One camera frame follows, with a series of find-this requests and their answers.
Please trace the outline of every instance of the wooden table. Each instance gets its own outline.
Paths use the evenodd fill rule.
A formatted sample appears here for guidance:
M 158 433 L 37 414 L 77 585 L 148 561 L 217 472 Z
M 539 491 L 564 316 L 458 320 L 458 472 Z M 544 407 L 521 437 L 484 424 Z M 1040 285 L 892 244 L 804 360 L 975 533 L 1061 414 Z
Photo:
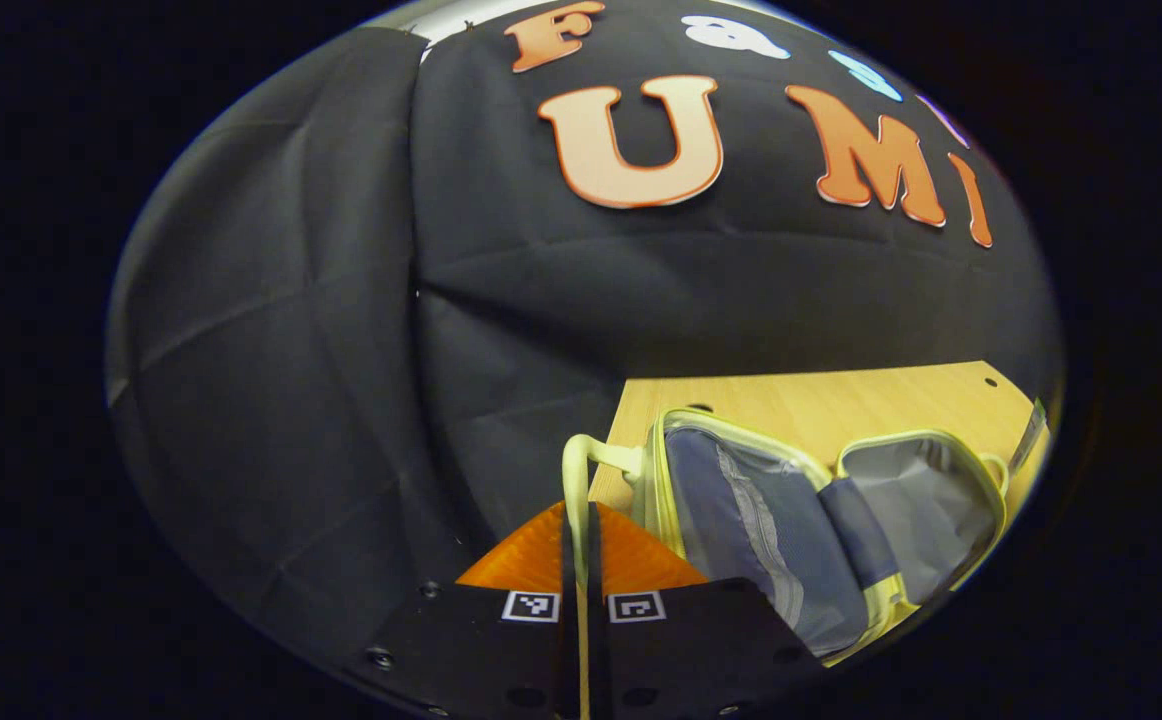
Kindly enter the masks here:
M 1034 409 L 1033 399 L 983 361 L 838 373 L 630 379 L 608 441 L 644 445 L 659 413 L 691 404 L 709 405 L 724 419 L 799 447 L 829 469 L 847 442 L 916 429 L 947 430 L 974 451 L 1010 461 Z M 1009 523 L 1030 496 L 1047 445 L 1045 430 L 1012 478 Z M 618 470 L 601 465 L 590 501 L 627 512 L 630 485 Z

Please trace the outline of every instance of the orange letter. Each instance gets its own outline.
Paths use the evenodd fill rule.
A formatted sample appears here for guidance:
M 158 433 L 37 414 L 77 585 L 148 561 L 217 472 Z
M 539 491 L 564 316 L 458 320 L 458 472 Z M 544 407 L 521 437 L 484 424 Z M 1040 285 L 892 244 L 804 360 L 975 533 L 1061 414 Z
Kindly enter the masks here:
M 580 39 L 564 39 L 564 33 L 582 36 L 590 31 L 590 17 L 586 13 L 603 10 L 603 3 L 573 3 L 567 8 L 541 13 L 505 28 L 505 35 L 518 41 L 518 60 L 514 60 L 514 72 L 536 69 L 545 63 L 573 55 L 581 49 Z
M 989 236 L 989 225 L 985 224 L 985 207 L 980 201 L 980 188 L 977 187 L 977 173 L 968 167 L 962 158 L 947 152 L 951 163 L 959 170 L 959 178 L 964 181 L 964 192 L 968 193 L 968 208 L 973 213 L 973 222 L 968 223 L 968 229 L 973 231 L 973 239 L 982 247 L 994 245 L 994 238 Z
M 612 109 L 616 87 L 567 92 L 543 102 L 537 114 L 554 123 L 559 165 L 568 187 L 605 208 L 673 206 L 700 195 L 723 170 L 723 143 L 710 110 L 712 78 L 669 75 L 650 79 L 644 95 L 660 98 L 677 143 L 674 159 L 659 168 L 637 168 L 617 149 Z
M 896 206 L 901 178 L 905 177 L 905 195 L 901 197 L 905 215 L 938 228 L 946 224 L 946 211 L 937 202 L 937 188 L 932 187 L 913 129 L 901 120 L 878 115 L 875 141 L 861 120 L 827 92 L 791 85 L 786 94 L 804 106 L 820 134 L 825 152 L 825 174 L 817 181 L 820 196 L 842 206 L 868 206 L 870 188 L 856 174 L 860 164 L 884 208 Z

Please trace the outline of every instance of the insulated lunch bag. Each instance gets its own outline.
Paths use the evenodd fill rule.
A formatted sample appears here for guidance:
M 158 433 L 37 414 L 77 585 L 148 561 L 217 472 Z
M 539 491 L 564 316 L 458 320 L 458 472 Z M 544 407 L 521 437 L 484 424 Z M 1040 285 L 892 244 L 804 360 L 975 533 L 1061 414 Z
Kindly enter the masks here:
M 706 578 L 753 579 L 825 665 L 957 589 L 1006 525 L 1006 466 L 941 430 L 852 442 L 831 473 L 681 406 L 659 416 L 644 447 L 569 439 L 564 498 L 578 559 L 590 460 L 622 469 L 634 523 Z

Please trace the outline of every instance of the lunch bag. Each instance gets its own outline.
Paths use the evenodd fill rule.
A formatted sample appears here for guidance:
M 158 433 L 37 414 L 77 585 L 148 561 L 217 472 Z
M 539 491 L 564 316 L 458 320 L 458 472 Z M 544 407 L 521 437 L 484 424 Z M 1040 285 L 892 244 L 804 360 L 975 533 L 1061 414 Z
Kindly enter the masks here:
M 851 442 L 831 473 L 776 438 L 677 406 L 644 447 L 575 435 L 564 448 L 582 568 L 590 460 L 622 469 L 634 523 L 706 578 L 753 579 L 825 665 L 957 589 L 1006 524 L 1006 466 L 941 430 Z

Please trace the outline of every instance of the bag handle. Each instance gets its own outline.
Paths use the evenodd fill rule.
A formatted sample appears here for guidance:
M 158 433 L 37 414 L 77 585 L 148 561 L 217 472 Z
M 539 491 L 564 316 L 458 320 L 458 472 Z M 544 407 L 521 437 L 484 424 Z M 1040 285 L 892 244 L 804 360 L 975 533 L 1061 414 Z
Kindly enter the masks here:
M 572 526 L 572 556 L 578 583 L 589 578 L 586 562 L 586 538 L 590 537 L 590 461 L 611 465 L 625 474 L 626 481 L 639 477 L 644 466 L 644 448 L 618 447 L 596 441 L 587 434 L 573 435 L 564 445 L 564 511 Z
M 984 465 L 991 465 L 998 470 L 998 495 L 1007 498 L 1007 483 L 1011 480 L 1007 471 L 1007 462 L 1003 462 L 1003 459 L 998 455 L 989 454 L 989 452 L 982 452 L 980 454 L 980 460 Z

